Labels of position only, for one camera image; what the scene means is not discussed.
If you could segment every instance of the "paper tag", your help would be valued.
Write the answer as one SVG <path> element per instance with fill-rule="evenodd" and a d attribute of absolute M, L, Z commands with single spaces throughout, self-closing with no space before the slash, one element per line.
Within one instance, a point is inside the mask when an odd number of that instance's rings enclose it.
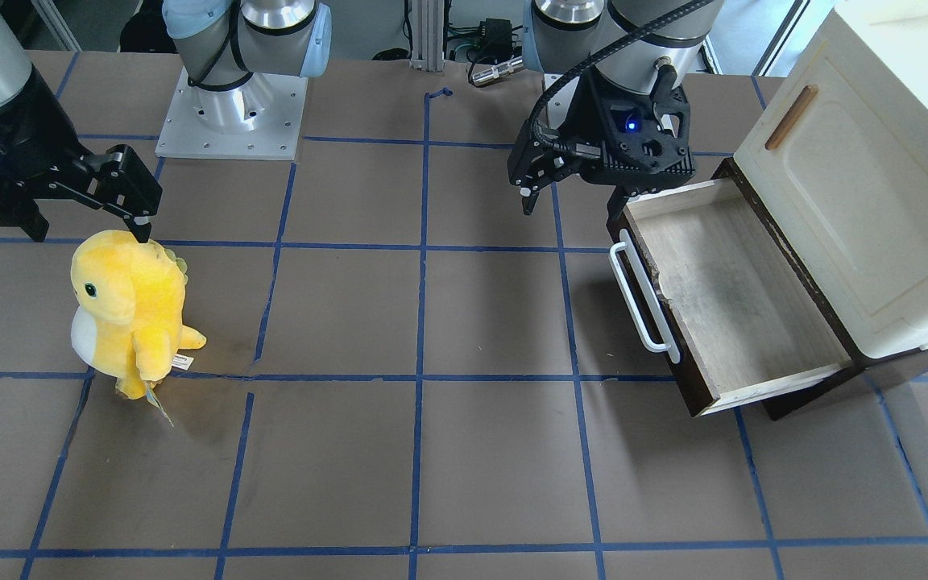
<path fill-rule="evenodd" d="M 182 371 L 187 371 L 189 367 L 192 366 L 193 360 L 195 360 L 194 357 L 184 356 L 184 354 L 176 354 L 174 355 L 174 359 L 170 361 L 170 366 L 180 368 Z"/>

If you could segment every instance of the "wooden cabinet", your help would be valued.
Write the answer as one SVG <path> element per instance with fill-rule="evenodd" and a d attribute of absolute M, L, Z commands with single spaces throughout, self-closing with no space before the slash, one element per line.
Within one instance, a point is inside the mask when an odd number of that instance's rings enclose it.
<path fill-rule="evenodd" d="M 692 414 L 777 417 L 865 372 L 928 370 L 923 41 L 928 3 L 840 4 L 717 179 L 608 224 L 640 338 Z"/>

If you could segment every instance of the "stuffed toy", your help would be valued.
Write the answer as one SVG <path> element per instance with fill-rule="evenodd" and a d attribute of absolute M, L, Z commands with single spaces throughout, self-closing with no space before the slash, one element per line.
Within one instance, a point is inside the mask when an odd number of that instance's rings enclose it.
<path fill-rule="evenodd" d="M 147 397 L 165 417 L 152 388 L 166 377 L 178 349 L 206 344 L 198 330 L 181 324 L 185 269 L 184 260 L 159 243 L 139 243 L 131 232 L 116 230 L 88 238 L 70 262 L 79 304 L 70 344 L 77 356 L 117 377 L 127 399 Z"/>

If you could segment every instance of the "white plush belly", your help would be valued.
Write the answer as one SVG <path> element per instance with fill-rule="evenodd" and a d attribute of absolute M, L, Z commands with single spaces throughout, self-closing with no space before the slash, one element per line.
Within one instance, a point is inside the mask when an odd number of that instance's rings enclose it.
<path fill-rule="evenodd" d="M 92 359 L 95 358 L 95 341 L 96 335 L 95 318 L 87 309 L 77 307 L 74 313 L 74 321 L 70 323 L 70 346 L 73 346 L 74 352 L 85 364 L 91 366 Z"/>

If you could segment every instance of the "wooden handle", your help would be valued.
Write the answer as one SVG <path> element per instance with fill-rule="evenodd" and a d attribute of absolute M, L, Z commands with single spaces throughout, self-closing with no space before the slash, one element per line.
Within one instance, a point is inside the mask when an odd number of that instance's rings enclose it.
<path fill-rule="evenodd" d="M 778 148 L 783 144 L 785 137 L 789 135 L 793 126 L 800 120 L 804 111 L 807 110 L 807 106 L 814 100 L 815 95 L 818 95 L 817 85 L 806 85 L 806 87 L 800 91 L 800 94 L 797 95 L 797 100 L 793 101 L 793 106 L 789 108 L 787 114 L 783 115 L 783 121 L 780 121 L 776 130 L 773 131 L 773 135 L 768 137 L 767 142 L 765 142 L 765 150 L 772 151 L 773 148 Z"/>

